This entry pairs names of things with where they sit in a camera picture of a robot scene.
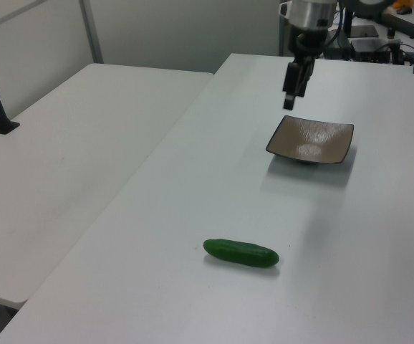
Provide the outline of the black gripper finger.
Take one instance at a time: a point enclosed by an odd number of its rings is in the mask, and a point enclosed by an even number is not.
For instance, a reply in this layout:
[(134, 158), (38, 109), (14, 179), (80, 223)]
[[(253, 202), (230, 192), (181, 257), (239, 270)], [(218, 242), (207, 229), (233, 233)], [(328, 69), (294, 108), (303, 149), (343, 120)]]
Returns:
[(294, 107), (294, 100), (297, 96), (297, 86), (299, 81), (299, 66), (293, 62), (287, 66), (285, 74), (284, 84), (282, 91), (284, 92), (284, 104), (285, 110), (292, 110)]
[(308, 81), (310, 80), (314, 69), (314, 59), (310, 58), (307, 59), (302, 67), (301, 67), (301, 74), (299, 78), (299, 86), (298, 86), (298, 96), (304, 97)]

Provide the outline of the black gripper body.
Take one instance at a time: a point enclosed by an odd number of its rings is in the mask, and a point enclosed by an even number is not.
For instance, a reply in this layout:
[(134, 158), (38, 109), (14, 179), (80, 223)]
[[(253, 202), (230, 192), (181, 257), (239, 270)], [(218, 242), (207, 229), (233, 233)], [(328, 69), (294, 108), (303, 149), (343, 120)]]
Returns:
[(294, 55), (294, 63), (303, 65), (322, 53), (326, 42), (327, 30), (300, 29), (291, 25), (289, 29), (288, 50)]

